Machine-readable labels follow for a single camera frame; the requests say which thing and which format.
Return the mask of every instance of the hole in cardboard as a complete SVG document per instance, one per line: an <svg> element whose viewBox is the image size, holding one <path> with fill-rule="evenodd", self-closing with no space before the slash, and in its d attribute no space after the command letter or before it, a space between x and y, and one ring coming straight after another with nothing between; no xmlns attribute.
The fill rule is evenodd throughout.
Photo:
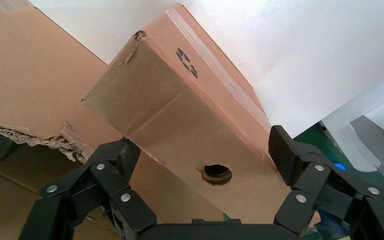
<svg viewBox="0 0 384 240"><path fill-rule="evenodd" d="M207 183L220 186L227 184L232 179L232 172L220 164L206 165L201 170L201 176Z"/></svg>

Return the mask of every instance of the metal rivet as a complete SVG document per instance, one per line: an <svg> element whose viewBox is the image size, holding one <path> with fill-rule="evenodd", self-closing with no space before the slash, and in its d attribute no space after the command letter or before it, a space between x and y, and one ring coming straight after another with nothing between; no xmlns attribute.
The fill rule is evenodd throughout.
<svg viewBox="0 0 384 240"><path fill-rule="evenodd" d="M314 167L315 167L315 169L317 169L317 170L319 170L319 171L323 171L323 170L325 170L325 168L322 167L322 166L320 166L320 165L316 165L316 166L314 166Z"/></svg>
<svg viewBox="0 0 384 240"><path fill-rule="evenodd" d="M121 195L121 200L123 201L123 202L127 202L127 201L129 201L130 200L130 194L128 194L128 193L125 193L125 194L123 194L123 195Z"/></svg>
<svg viewBox="0 0 384 240"><path fill-rule="evenodd" d="M298 202L300 202L300 203L307 202L307 198L303 195L296 195L296 200L298 200Z"/></svg>
<svg viewBox="0 0 384 240"><path fill-rule="evenodd" d="M104 169L105 168L105 165L104 164L98 164L98 166L96 166L96 169L98 169L98 170L102 170L102 169Z"/></svg>
<svg viewBox="0 0 384 240"><path fill-rule="evenodd" d="M55 192L55 191L57 190L57 188L58 188L57 185L50 185L50 186L46 189L46 191L47 191L48 193L52 193L52 192Z"/></svg>
<svg viewBox="0 0 384 240"><path fill-rule="evenodd" d="M379 190L377 190L376 188L374 188L374 187L369 187L369 188L367 188L372 194L375 194L375 195L379 195L379 194L381 194L381 192L379 191Z"/></svg>

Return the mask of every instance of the clear tape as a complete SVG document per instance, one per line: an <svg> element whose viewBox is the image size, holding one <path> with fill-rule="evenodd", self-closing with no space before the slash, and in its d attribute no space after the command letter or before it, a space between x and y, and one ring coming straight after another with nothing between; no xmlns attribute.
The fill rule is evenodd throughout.
<svg viewBox="0 0 384 240"><path fill-rule="evenodd" d="M186 23L180 14L174 9L166 11L167 16L179 29L187 41L192 45L208 67L215 73L226 89L233 95L238 103L269 133L271 125L267 116L259 109L245 91L233 80L210 49L198 37L194 30Z"/></svg>

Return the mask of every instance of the blue light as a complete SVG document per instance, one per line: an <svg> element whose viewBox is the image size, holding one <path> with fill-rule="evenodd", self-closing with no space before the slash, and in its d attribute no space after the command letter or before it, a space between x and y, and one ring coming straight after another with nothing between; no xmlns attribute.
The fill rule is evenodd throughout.
<svg viewBox="0 0 384 240"><path fill-rule="evenodd" d="M345 166L344 165L342 165L342 164L340 164L340 163L335 163L335 166L338 168L338 169L340 169L340 170L342 170L342 171L347 171L347 169L345 168Z"/></svg>

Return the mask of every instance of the corrugated cardboard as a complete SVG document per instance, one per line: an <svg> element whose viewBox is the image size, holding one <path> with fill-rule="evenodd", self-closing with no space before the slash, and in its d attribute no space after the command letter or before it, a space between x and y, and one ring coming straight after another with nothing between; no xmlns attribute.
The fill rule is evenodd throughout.
<svg viewBox="0 0 384 240"><path fill-rule="evenodd" d="M261 109L251 86L188 11L182 5L175 11ZM215 71L164 15L131 38L85 104L230 217L272 223L290 190L268 157L269 134ZM215 164L231 170L230 182L203 181L201 169Z"/></svg>
<svg viewBox="0 0 384 240"><path fill-rule="evenodd" d="M0 12L0 132L28 143L62 145L74 155L83 152L61 142L66 128L92 149L119 139L80 103L106 69L39 10Z"/></svg>
<svg viewBox="0 0 384 240"><path fill-rule="evenodd" d="M0 240L18 239L39 195L0 175ZM120 236L85 220L74 231L75 240L116 240Z"/></svg>
<svg viewBox="0 0 384 240"><path fill-rule="evenodd" d="M66 150L73 160L82 160L80 155L84 160L98 145L118 140L122 135L80 102L107 68L39 10L0 12L0 133L21 143ZM23 164L12 158L1 163L0 174L32 191L67 170L51 157L43 159L46 164L40 156ZM223 219L218 207L151 161L141 154L131 184L161 222ZM177 204L171 204L173 199L179 199Z"/></svg>

